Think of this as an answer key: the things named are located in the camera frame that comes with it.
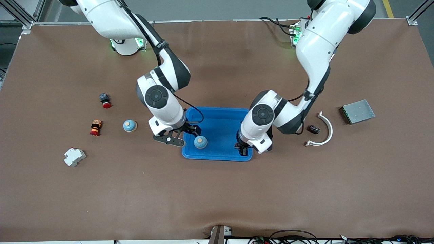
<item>table surface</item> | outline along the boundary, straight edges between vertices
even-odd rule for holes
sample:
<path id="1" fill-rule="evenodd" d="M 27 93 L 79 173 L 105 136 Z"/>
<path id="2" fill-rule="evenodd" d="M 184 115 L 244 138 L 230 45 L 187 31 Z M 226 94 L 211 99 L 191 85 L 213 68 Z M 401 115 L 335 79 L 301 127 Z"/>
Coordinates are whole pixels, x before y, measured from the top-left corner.
<path id="1" fill-rule="evenodd" d="M 287 99 L 307 75 L 289 38 L 269 23 L 156 24 L 191 71 L 177 94 L 194 105 L 248 108 L 261 91 Z M 348 35 L 306 124 L 275 130 L 250 162 L 188 160 L 154 141 L 136 79 L 151 51 L 113 52 L 91 26 L 34 26 L 22 36 L 0 93 L 0 241 L 203 238 L 300 229 L 318 237 L 433 236 L 434 69 L 418 29 L 374 20 Z M 103 109 L 99 94 L 111 96 Z M 338 108 L 366 99 L 377 117 L 346 125 Z M 331 141 L 316 117 L 333 124 Z M 92 120 L 101 135 L 89 135 Z M 138 129 L 126 133 L 122 123 Z M 75 168 L 64 153 L 80 148 Z"/>

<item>white robot link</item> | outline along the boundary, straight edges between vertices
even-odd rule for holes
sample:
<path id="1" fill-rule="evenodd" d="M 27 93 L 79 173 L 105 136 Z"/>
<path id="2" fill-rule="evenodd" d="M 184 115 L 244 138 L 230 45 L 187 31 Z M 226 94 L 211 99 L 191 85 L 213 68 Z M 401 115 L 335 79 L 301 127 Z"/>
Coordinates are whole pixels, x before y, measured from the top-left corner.
<path id="1" fill-rule="evenodd" d="M 324 89 L 330 73 L 329 62 L 340 42 L 346 33 L 355 34 L 368 26 L 376 12 L 373 0 L 307 0 L 307 3 L 312 10 L 310 18 L 290 28 L 302 33 L 294 39 L 298 42 L 297 58 L 309 78 L 308 86 L 296 106 L 290 103 L 295 99 L 287 101 L 271 90 L 258 94 L 237 132 L 235 148 L 241 155 L 247 155 L 249 147 L 258 153 L 271 150 L 271 125 L 283 134 L 303 130 L 307 113 Z"/>
<path id="2" fill-rule="evenodd" d="M 109 38 L 121 55 L 132 55 L 140 49 L 136 38 L 146 39 L 156 54 L 158 66 L 137 79 L 136 92 L 141 102 L 154 115 L 149 125 L 154 139 L 178 147 L 184 146 L 180 132 L 200 135 L 201 129 L 186 121 L 174 92 L 190 81 L 187 66 L 169 48 L 149 22 L 131 13 L 124 0 L 59 0 L 76 13 L 84 14 L 93 28 Z"/>

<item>white plastic connector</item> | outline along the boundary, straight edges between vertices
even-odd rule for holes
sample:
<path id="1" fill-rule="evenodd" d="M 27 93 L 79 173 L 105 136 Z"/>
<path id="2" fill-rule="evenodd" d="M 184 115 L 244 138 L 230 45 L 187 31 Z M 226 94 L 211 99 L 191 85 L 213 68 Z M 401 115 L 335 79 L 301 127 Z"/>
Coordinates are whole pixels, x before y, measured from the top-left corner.
<path id="1" fill-rule="evenodd" d="M 70 148 L 65 153 L 65 157 L 66 157 L 64 159 L 65 163 L 68 166 L 75 167 L 77 166 L 78 162 L 80 162 L 82 159 L 86 157 L 86 154 L 80 149 Z"/>
<path id="2" fill-rule="evenodd" d="M 330 141 L 330 139 L 332 138 L 333 127 L 332 127 L 332 124 L 330 123 L 330 121 L 324 115 L 322 115 L 322 111 L 319 112 L 318 118 L 322 119 L 326 123 L 327 128 L 329 129 L 329 135 L 327 136 L 327 139 L 325 141 L 323 141 L 323 142 L 308 141 L 306 143 L 306 147 L 309 146 L 309 145 L 312 145 L 312 146 L 321 146 L 321 145 L 324 145 L 324 144 L 328 143 Z"/>

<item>gray rectangular box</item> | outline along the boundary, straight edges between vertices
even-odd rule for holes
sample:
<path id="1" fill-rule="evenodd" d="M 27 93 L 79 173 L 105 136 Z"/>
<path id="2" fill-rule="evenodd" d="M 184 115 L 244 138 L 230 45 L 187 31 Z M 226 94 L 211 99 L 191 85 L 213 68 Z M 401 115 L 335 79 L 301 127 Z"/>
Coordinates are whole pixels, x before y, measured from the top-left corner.
<path id="1" fill-rule="evenodd" d="M 342 110 L 350 125 L 375 117 L 374 111 L 366 100 L 345 105 Z"/>

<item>red base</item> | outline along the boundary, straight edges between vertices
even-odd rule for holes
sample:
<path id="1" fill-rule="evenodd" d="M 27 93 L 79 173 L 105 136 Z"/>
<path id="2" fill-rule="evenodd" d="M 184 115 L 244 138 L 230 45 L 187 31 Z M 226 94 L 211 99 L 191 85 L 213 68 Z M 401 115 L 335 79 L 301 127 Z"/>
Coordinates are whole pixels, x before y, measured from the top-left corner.
<path id="1" fill-rule="evenodd" d="M 112 105 L 109 102 L 105 102 L 105 103 L 102 104 L 102 107 L 105 108 L 105 109 L 109 109 L 109 108 L 112 107 Z"/>

